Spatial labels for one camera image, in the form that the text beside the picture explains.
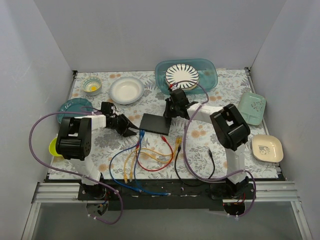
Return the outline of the black network switch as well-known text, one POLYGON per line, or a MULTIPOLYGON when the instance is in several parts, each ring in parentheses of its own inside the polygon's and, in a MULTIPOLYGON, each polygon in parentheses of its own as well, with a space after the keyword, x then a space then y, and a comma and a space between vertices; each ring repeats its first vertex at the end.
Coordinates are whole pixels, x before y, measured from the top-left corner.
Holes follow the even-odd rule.
POLYGON ((172 119, 164 116, 144 113, 139 129, 146 132, 168 136, 172 119))

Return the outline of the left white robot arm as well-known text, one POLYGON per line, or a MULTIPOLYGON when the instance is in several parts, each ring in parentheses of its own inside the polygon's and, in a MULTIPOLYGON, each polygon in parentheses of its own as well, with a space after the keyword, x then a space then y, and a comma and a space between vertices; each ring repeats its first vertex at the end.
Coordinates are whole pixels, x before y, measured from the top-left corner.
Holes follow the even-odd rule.
POLYGON ((95 200, 103 199, 107 190, 103 184, 96 182, 101 181, 103 176, 90 156, 92 131, 108 128, 123 137, 131 137, 137 134, 132 129, 138 129, 124 114, 118 113, 111 102, 102 102, 100 112, 98 115, 93 113, 63 117, 55 144, 56 152, 67 159, 80 174, 85 193, 95 200))

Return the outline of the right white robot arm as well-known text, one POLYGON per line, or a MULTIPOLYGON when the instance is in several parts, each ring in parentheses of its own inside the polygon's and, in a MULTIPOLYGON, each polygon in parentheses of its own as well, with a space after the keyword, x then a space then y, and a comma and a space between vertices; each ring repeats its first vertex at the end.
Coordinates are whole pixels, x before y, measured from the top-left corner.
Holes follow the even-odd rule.
POLYGON ((213 184, 225 180, 227 195, 237 199, 245 192, 249 184, 245 170, 245 146, 251 130, 234 104, 224 107, 208 105, 206 101, 190 102, 181 88, 169 87, 169 98, 166 100, 164 117, 181 117, 188 122, 184 127, 183 155, 188 171, 198 180, 213 184), (187 133, 192 120, 211 123, 219 143, 224 147, 227 160, 227 175, 220 178, 204 178, 196 174, 191 168, 187 153, 187 133))

